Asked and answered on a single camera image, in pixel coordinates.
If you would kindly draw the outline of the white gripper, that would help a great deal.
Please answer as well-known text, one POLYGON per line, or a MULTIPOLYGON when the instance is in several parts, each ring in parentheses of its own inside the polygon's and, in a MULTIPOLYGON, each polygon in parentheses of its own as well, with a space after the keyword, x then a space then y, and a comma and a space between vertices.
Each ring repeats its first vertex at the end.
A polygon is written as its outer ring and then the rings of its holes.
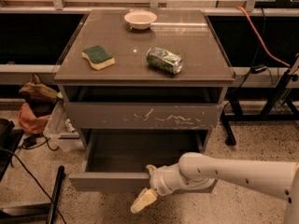
POLYGON ((145 207, 154 203, 159 196, 165 196, 172 193, 172 190, 166 185, 164 180, 164 169, 157 168, 152 164, 146 166, 149 171, 149 184, 151 189, 144 188, 131 205, 131 212, 136 214, 145 207))

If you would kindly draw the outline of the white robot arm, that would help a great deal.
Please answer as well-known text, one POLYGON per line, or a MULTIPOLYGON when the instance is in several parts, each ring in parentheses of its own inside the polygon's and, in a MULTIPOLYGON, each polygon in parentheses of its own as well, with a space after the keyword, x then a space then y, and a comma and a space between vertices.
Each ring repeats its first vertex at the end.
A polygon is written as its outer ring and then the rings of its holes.
POLYGON ((182 155, 178 163, 157 168, 151 164, 149 187, 131 206, 138 213, 159 196, 176 190, 200 190, 222 180, 287 201, 284 224, 299 223, 299 163, 211 158, 200 153, 182 155))

